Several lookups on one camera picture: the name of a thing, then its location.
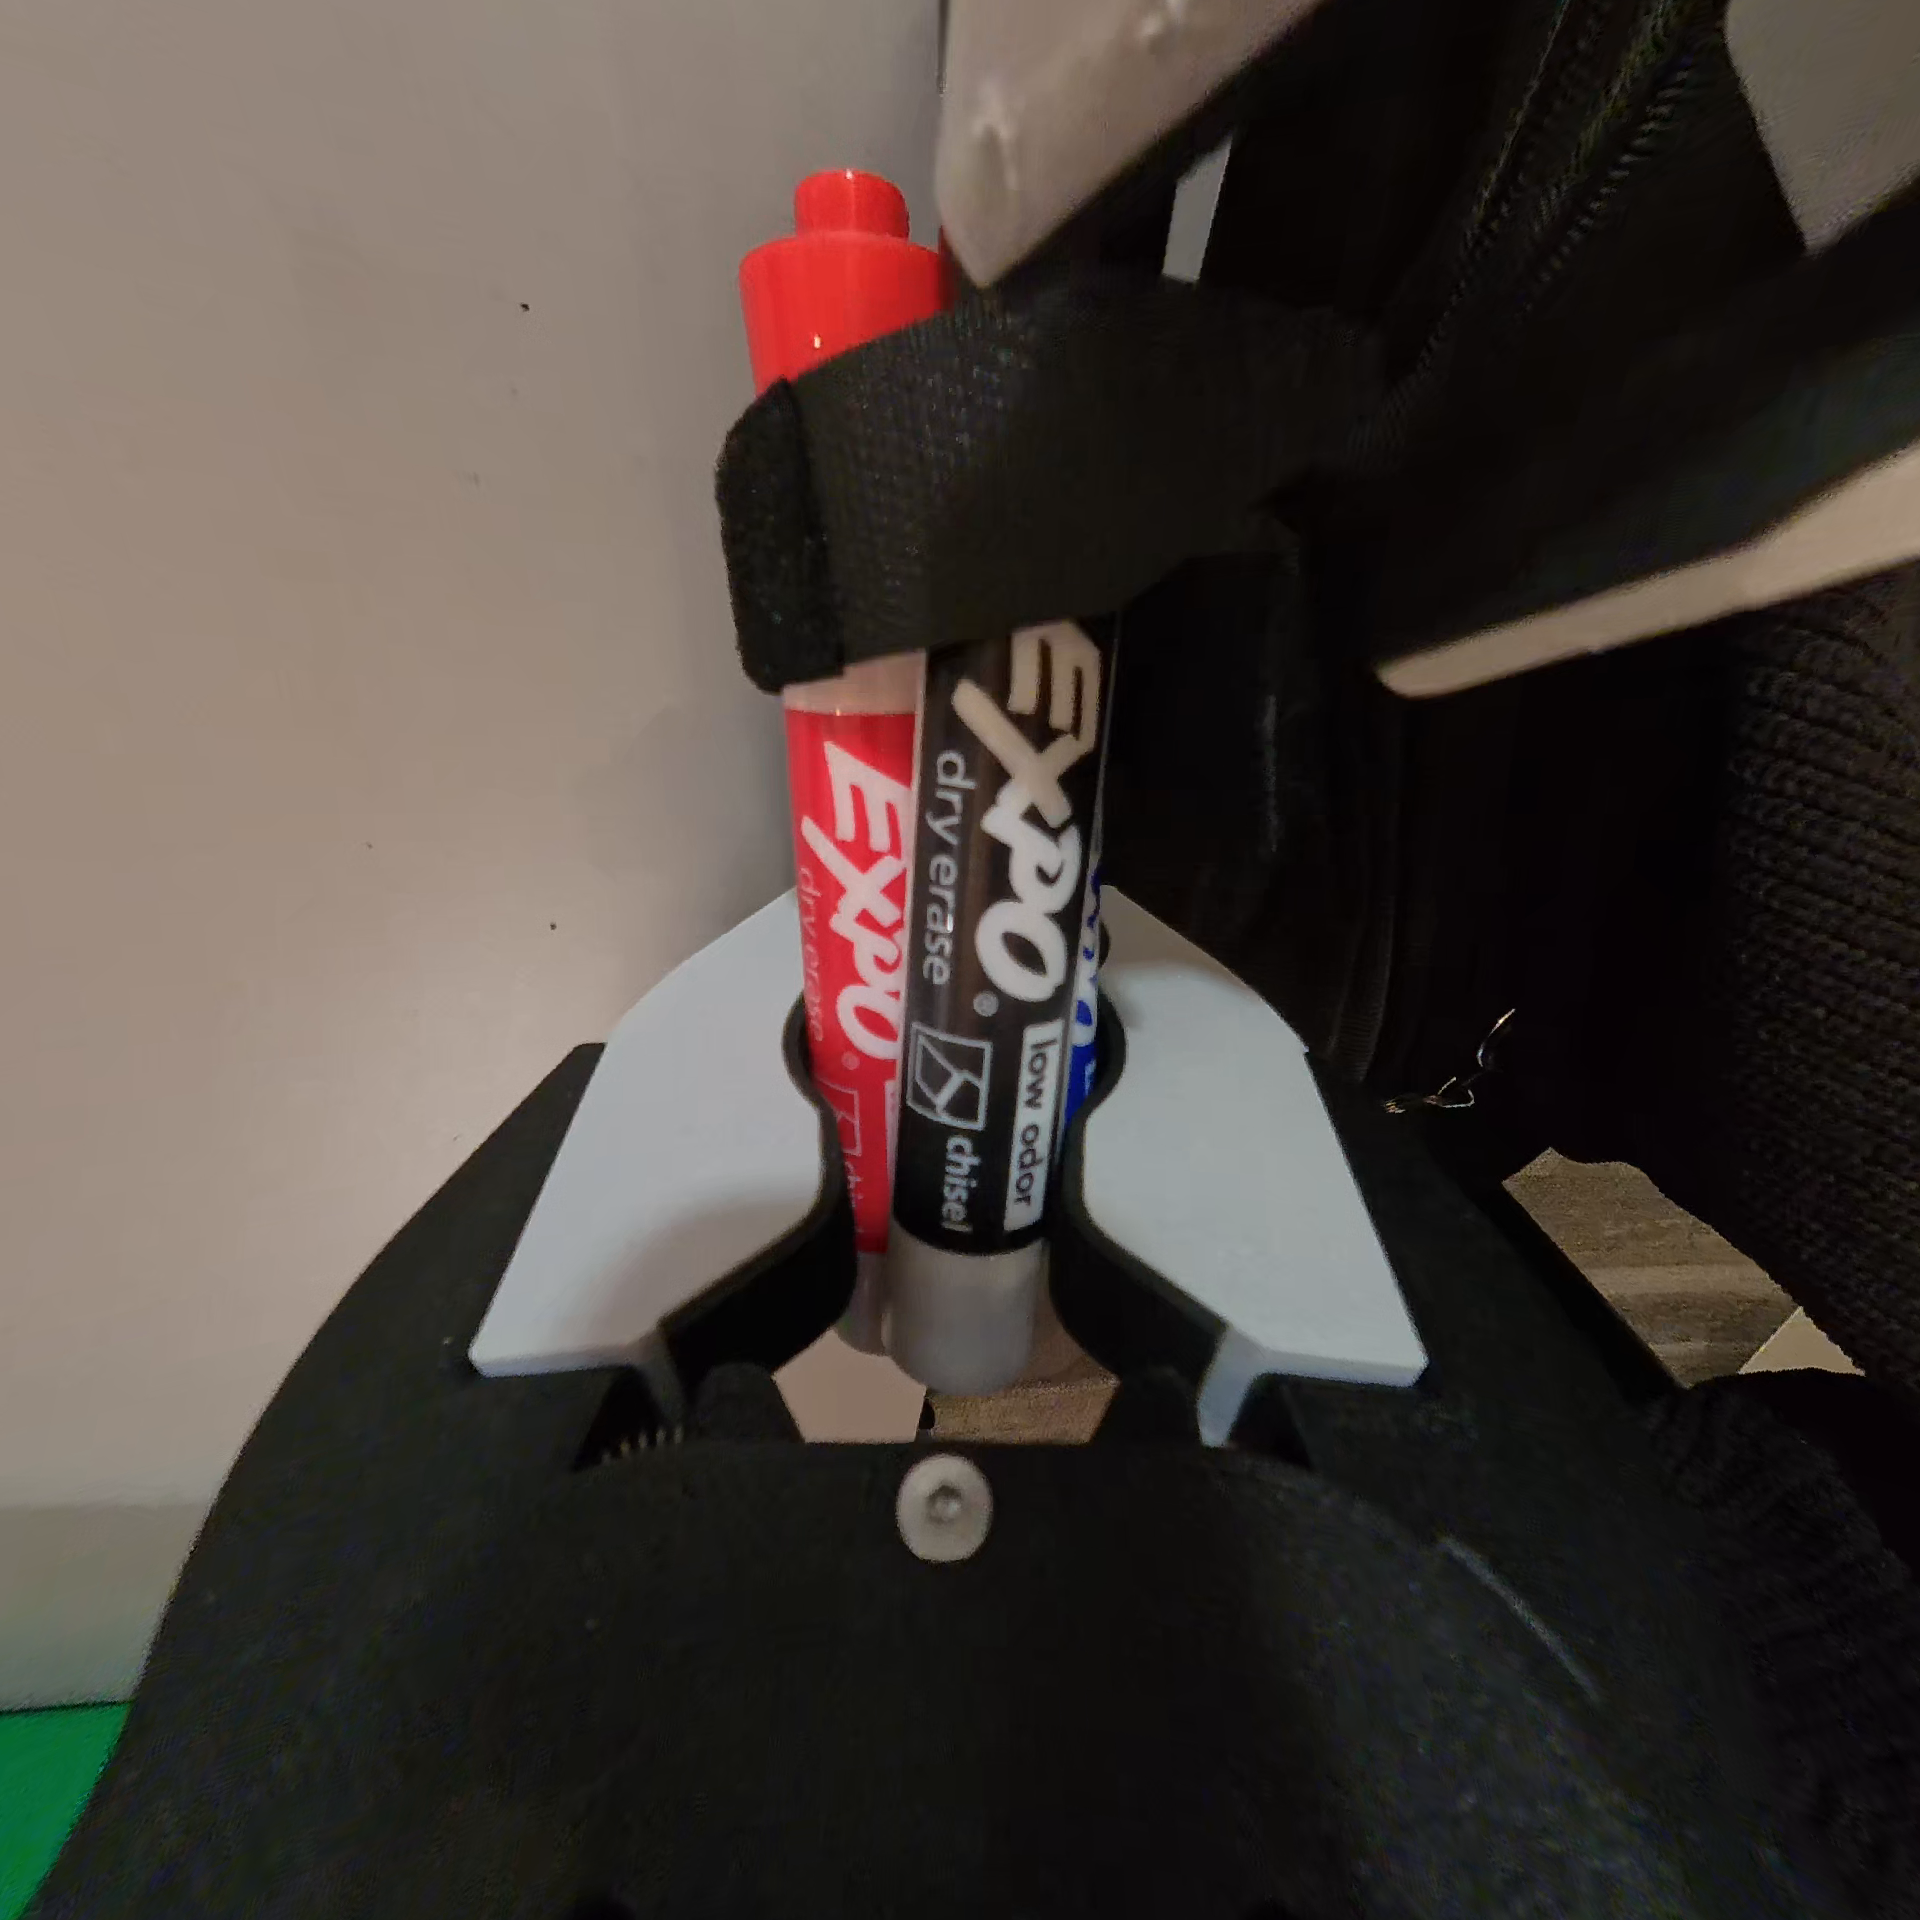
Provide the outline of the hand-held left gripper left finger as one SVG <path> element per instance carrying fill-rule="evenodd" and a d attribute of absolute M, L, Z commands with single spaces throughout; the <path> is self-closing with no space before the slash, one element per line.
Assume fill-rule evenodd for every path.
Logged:
<path fill-rule="evenodd" d="M 471 1338 L 480 1375 L 620 1368 L 679 1423 L 715 1369 L 776 1372 L 832 1329 L 853 1215 L 798 960 L 774 899 L 618 1020 Z"/>

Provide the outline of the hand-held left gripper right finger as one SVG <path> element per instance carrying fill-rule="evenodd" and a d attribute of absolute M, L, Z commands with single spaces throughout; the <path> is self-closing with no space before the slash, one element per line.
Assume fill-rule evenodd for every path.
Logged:
<path fill-rule="evenodd" d="M 1411 1387 L 1428 1350 L 1309 1050 L 1213 960 L 1115 960 L 1122 1060 L 1079 1115 L 1093 1283 L 1080 1343 L 1116 1373 L 1165 1364 L 1202 1436 L 1263 1380 Z"/>

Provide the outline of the black dry erase marker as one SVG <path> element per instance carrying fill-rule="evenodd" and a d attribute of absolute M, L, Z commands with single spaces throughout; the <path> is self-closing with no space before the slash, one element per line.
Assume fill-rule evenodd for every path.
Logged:
<path fill-rule="evenodd" d="M 938 1394 L 1033 1352 L 1115 673 L 1116 616 L 924 659 L 885 1328 Z"/>

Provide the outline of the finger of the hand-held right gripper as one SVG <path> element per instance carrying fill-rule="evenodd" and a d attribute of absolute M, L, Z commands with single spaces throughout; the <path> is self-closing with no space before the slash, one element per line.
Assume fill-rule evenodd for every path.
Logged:
<path fill-rule="evenodd" d="M 1244 124 L 1318 3 L 938 7 L 932 192 L 959 273 L 1019 275 Z"/>
<path fill-rule="evenodd" d="M 1350 455 L 1350 634 L 1422 702 L 1915 560 L 1915 228 L 1612 234 Z"/>

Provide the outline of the green plastic bin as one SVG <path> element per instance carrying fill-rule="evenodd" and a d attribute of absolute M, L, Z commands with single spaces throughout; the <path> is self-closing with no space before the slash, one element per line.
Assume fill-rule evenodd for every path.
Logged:
<path fill-rule="evenodd" d="M 125 1703 L 2 1713 L 2 1915 L 17 1919 L 72 1833 L 122 1732 Z"/>

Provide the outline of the blue dry erase marker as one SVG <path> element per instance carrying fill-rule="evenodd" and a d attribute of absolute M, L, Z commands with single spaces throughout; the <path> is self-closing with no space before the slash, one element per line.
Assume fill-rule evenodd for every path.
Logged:
<path fill-rule="evenodd" d="M 1106 926 L 1102 921 L 1104 890 L 1104 821 L 1091 828 L 1091 862 L 1082 892 L 1073 990 L 1069 1001 L 1066 1058 L 1061 1070 L 1060 1110 L 1053 1129 L 1053 1156 L 1057 1158 L 1069 1134 L 1069 1123 L 1085 1104 L 1098 1069 L 1098 988 L 1102 953 L 1106 949 Z"/>

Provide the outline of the red dry erase marker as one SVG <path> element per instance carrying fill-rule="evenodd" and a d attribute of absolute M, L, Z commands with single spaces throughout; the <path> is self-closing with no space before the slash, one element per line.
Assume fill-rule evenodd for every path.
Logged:
<path fill-rule="evenodd" d="M 795 228 L 748 252 L 739 294 L 756 389 L 934 316 L 943 266 L 899 191 L 851 170 L 795 191 Z M 782 694 L 808 1069 L 834 1116 L 855 1281 L 842 1339 L 885 1350 L 885 1248 L 899 1127 L 907 871 L 924 658 L 850 665 Z"/>

